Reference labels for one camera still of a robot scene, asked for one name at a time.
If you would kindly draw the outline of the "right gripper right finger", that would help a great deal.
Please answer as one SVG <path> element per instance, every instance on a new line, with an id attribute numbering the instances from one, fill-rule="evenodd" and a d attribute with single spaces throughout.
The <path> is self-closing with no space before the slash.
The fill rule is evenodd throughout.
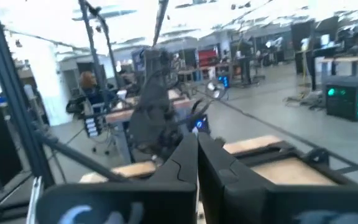
<path id="1" fill-rule="evenodd" d="M 358 224 L 358 185 L 278 185 L 198 135 L 207 224 Z"/>

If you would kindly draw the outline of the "black computer with green lights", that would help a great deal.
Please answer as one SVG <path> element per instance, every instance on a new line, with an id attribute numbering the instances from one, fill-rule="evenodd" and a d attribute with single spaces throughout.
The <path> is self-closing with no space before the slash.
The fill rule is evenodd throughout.
<path id="1" fill-rule="evenodd" d="M 326 114 L 358 121 L 358 83 L 331 82 L 325 89 Z"/>

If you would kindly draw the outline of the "black power strip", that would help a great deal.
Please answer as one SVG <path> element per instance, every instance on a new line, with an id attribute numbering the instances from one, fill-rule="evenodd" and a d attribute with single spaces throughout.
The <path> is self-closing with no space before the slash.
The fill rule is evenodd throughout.
<path id="1" fill-rule="evenodd" d="M 84 119 L 84 127 L 89 138 L 99 136 L 103 131 L 104 119 L 99 116 L 90 116 Z"/>

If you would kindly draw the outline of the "wooden workbench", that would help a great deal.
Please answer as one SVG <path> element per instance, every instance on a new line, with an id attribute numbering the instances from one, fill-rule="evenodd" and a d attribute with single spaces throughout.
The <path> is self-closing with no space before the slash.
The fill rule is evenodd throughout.
<path id="1" fill-rule="evenodd" d="M 321 60 L 321 75 L 330 75 L 330 72 L 334 71 L 332 63 L 339 62 L 351 63 L 351 76 L 358 75 L 358 56 L 323 58 Z"/>

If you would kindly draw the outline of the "person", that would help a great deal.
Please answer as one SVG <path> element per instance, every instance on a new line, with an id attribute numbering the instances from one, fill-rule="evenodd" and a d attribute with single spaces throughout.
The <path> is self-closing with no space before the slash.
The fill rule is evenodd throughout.
<path id="1" fill-rule="evenodd" d="M 90 72 L 85 71 L 80 75 L 80 85 L 84 94 L 86 95 L 88 101 L 91 105 L 104 103 L 103 92 L 101 87 L 98 85 L 96 81 L 96 77 Z M 112 105 L 117 104 L 117 95 L 116 91 L 113 90 L 114 85 L 107 83 L 107 99 L 108 102 Z"/>

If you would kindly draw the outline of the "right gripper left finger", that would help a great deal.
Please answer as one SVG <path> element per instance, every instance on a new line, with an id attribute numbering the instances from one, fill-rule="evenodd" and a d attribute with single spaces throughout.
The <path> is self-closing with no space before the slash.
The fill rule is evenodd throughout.
<path id="1" fill-rule="evenodd" d="M 38 224 L 196 224 L 198 140 L 188 134 L 147 180 L 66 184 L 36 206 Z"/>

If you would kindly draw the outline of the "red tool cabinet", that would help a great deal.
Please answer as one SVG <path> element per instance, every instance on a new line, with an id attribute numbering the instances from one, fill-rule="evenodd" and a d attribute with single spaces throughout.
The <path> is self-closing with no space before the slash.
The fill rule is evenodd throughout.
<path id="1" fill-rule="evenodd" d="M 199 50 L 198 51 L 198 66 L 209 67 L 216 65 L 219 62 L 218 54 L 215 50 Z"/>

